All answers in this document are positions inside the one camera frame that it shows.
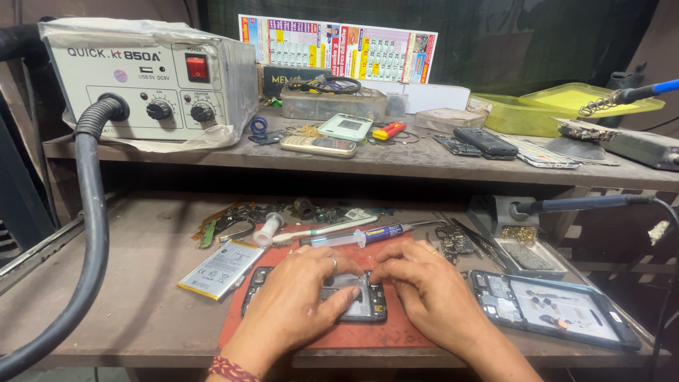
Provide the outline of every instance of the phone battery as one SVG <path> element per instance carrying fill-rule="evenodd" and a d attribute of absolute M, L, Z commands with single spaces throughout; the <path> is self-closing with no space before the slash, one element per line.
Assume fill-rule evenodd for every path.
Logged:
<path fill-rule="evenodd" d="M 219 300 L 256 263 L 265 248 L 229 240 L 177 286 Z"/>

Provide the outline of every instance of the soldering iron handle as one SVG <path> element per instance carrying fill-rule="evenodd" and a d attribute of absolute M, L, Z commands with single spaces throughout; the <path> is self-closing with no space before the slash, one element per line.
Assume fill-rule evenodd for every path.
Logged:
<path fill-rule="evenodd" d="M 533 203 L 518 203 L 516 211 L 519 213 L 542 213 L 576 211 L 579 209 L 595 209 L 616 207 L 632 204 L 650 204 L 654 196 L 642 196 L 633 194 L 585 196 L 584 198 L 555 199 L 552 201 L 539 201 Z"/>
<path fill-rule="evenodd" d="M 675 90 L 679 90 L 679 80 L 661 82 L 660 84 L 647 85 L 637 89 L 625 89 L 617 95 L 615 103 L 627 105 L 640 99 L 655 97 Z"/>

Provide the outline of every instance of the red thread bracelet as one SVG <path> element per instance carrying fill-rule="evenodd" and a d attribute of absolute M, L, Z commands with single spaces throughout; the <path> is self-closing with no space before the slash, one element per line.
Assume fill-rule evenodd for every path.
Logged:
<path fill-rule="evenodd" d="M 233 382 L 261 382 L 257 377 L 243 370 L 239 365 L 219 355 L 215 355 L 213 364 L 208 369 L 208 372 L 221 375 Z"/>

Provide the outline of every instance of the battery label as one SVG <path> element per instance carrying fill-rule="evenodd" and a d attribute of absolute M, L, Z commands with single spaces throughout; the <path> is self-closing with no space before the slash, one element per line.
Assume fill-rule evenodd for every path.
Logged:
<path fill-rule="evenodd" d="M 365 244 L 375 243 L 392 237 L 403 235 L 403 226 L 394 224 L 393 226 L 386 226 L 375 228 L 374 230 L 367 230 L 365 233 Z"/>
<path fill-rule="evenodd" d="M 219 300 L 263 252 L 264 248 L 227 241 L 177 286 Z"/>

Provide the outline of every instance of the plastic container lid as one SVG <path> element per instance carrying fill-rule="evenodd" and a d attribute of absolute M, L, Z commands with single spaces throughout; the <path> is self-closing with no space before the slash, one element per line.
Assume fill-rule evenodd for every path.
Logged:
<path fill-rule="evenodd" d="M 519 102 L 536 107 L 577 113 L 578 110 L 580 110 L 582 106 L 586 106 L 588 102 L 596 101 L 599 98 L 607 96 L 612 91 L 613 90 L 611 89 L 573 82 L 571 84 L 526 94 L 519 97 Z M 665 106 L 665 102 L 660 101 L 659 99 L 647 98 L 629 105 L 618 105 L 610 109 L 597 111 L 591 118 L 640 113 L 642 111 L 662 109 L 663 106 Z"/>
<path fill-rule="evenodd" d="M 448 109 L 432 109 L 415 113 L 415 126 L 452 134 L 456 127 L 483 127 L 488 115 Z"/>

